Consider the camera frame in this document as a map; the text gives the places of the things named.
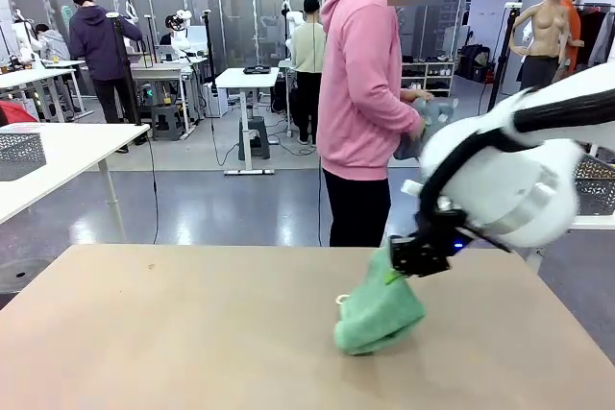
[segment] brown tabletop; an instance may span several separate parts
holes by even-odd
[[[348,357],[370,251],[72,247],[0,312],[2,410],[615,408],[615,370],[516,255],[413,279],[425,320]]]

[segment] black mesh basket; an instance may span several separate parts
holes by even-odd
[[[615,168],[585,156],[575,171],[579,215],[612,215],[615,212]]]
[[[18,180],[46,163],[38,133],[0,133],[0,181]]]

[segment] step stool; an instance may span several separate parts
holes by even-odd
[[[0,266],[0,309],[49,266],[46,259],[17,259]]]
[[[269,138],[267,137],[267,127],[265,126],[265,119],[262,117],[254,117],[248,120],[248,130],[258,131],[258,137],[260,143],[255,146],[253,143],[255,140],[250,140],[250,146],[252,149],[252,156],[258,156],[262,158],[270,158],[269,154]],[[245,160],[246,155],[243,152],[243,121],[239,119],[239,160]]]
[[[152,129],[154,140],[178,141],[184,134],[180,112],[175,105],[152,106]]]

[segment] dark hoodie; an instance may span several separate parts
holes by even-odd
[[[115,31],[107,11],[98,5],[81,7],[70,18],[68,50],[74,59],[86,59],[89,75],[97,81],[110,81],[124,77],[122,62],[117,52]],[[120,15],[124,36],[143,40],[143,34]]]

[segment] green cloth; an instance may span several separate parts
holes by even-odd
[[[394,272],[385,247],[374,253],[363,284],[341,304],[335,343],[350,355],[381,350],[402,340],[424,316],[423,304]]]

